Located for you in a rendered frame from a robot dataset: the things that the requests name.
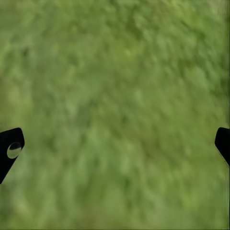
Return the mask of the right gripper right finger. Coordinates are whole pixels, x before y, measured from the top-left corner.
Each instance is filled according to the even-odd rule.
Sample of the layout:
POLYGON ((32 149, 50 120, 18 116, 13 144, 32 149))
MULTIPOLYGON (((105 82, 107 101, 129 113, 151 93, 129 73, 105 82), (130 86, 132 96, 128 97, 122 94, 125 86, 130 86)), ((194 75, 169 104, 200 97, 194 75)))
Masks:
POLYGON ((218 128, 215 145, 230 166, 230 129, 218 128))

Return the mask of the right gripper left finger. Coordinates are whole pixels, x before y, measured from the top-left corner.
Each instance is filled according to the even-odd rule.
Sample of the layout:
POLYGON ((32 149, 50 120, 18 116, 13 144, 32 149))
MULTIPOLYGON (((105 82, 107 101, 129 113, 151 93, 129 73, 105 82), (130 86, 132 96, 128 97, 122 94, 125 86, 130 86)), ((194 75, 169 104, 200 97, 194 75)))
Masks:
POLYGON ((0 133, 0 184, 25 145, 21 128, 0 133))

